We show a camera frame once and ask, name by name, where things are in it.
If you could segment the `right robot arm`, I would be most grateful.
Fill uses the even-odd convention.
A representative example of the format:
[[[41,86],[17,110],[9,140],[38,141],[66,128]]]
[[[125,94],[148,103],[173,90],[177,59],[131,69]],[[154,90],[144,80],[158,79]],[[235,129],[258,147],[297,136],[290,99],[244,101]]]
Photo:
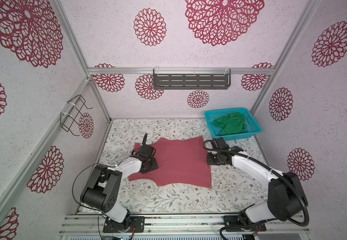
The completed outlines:
[[[209,165],[240,169],[267,189],[266,200],[240,211],[226,229],[249,230],[275,220],[289,221],[300,227],[309,224],[308,201],[295,173],[276,170],[251,157],[242,148],[230,147],[223,138],[207,140],[202,147],[208,151]]]

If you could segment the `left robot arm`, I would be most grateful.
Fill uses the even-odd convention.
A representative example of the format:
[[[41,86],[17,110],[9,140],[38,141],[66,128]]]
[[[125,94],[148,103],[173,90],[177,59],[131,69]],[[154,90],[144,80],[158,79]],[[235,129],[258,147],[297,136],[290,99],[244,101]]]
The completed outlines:
[[[80,201],[110,220],[127,225],[129,210],[117,202],[120,183],[133,174],[157,170],[155,153],[154,147],[142,145],[136,153],[114,167],[96,165],[82,190]]]

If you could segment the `pink tank top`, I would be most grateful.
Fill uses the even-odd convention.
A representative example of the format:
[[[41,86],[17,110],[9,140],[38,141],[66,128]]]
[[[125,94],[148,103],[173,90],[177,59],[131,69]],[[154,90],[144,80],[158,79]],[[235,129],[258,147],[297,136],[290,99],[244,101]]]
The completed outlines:
[[[207,164],[207,151],[202,147],[203,136],[187,140],[160,138],[151,146],[158,169],[146,174],[135,173],[129,181],[151,180],[157,186],[189,184],[212,188],[211,167]]]

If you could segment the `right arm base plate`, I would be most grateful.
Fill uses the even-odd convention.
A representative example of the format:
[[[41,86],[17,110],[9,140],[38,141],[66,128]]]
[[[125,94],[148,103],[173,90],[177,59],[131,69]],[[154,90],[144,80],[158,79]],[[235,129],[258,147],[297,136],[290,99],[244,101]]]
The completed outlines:
[[[248,218],[238,215],[227,215],[223,217],[227,232],[265,232],[265,224],[254,225]]]

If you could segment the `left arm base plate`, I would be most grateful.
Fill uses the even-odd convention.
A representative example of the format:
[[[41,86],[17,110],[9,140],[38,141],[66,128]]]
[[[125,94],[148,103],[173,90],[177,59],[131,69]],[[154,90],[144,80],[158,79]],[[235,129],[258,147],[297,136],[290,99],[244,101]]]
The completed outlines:
[[[145,217],[126,217],[122,223],[114,220],[105,220],[103,233],[143,233],[145,226]]]

